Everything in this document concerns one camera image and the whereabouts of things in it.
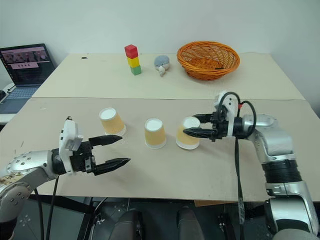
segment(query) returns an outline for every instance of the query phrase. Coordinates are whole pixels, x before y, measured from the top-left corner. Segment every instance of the laptop keyboard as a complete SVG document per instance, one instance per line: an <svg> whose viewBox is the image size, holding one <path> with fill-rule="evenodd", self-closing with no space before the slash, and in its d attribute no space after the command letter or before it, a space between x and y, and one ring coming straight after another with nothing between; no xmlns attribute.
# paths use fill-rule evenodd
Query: laptop keyboard
<svg viewBox="0 0 320 240"><path fill-rule="evenodd" d="M29 99L37 91L37 89L38 87L17 87L6 99Z"/></svg>

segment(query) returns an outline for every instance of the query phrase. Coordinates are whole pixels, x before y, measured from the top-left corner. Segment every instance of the stacked blocks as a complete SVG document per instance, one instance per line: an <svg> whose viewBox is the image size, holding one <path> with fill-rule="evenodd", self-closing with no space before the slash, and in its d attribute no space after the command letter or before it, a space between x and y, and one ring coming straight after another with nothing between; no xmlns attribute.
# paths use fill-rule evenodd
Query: stacked blocks
<svg viewBox="0 0 320 240"><path fill-rule="evenodd" d="M125 55L128 60L128 64L131 68L133 75L138 75L141 73L141 66L139 63L138 49L134 45L128 45L124 47Z"/></svg>

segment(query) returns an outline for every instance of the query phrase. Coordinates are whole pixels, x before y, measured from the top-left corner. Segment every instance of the orange basket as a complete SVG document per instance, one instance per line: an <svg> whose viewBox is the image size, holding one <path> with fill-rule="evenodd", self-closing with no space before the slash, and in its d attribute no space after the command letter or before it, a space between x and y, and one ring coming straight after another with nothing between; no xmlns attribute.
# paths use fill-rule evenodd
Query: orange basket
<svg viewBox="0 0 320 240"><path fill-rule="evenodd" d="M211 81L233 72L240 58L231 47L215 41L194 41L176 54L186 73L196 79Z"/></svg>

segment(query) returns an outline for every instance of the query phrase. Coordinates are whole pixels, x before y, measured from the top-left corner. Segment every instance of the yellow paper cup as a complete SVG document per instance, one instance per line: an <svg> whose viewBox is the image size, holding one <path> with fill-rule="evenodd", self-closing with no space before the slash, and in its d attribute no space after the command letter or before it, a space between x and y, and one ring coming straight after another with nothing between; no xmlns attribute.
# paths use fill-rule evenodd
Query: yellow paper cup
<svg viewBox="0 0 320 240"><path fill-rule="evenodd" d="M194 116L187 116L182 124L179 126L178 131L176 133L176 144L183 149L192 150L196 149L199 146L199 138L189 136L184 133L184 129L189 128L198 128L200 126L200 121L198 118Z"/></svg>
<svg viewBox="0 0 320 240"><path fill-rule="evenodd" d="M145 144L152 149L166 145L167 138L164 124L158 118L150 118L144 124Z"/></svg>
<svg viewBox="0 0 320 240"><path fill-rule="evenodd" d="M126 133L127 127L114 108L102 109L99 113L99 118L106 135L123 136Z"/></svg>

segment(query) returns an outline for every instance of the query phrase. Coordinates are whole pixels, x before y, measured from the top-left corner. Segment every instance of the green block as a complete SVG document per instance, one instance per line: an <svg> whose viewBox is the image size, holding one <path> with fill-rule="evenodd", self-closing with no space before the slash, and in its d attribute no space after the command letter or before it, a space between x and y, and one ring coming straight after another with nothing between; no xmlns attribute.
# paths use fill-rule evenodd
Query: green block
<svg viewBox="0 0 320 240"><path fill-rule="evenodd" d="M133 75L138 75L141 73L141 66L136 66L136 67L130 67L131 68L131 72L133 73Z"/></svg>

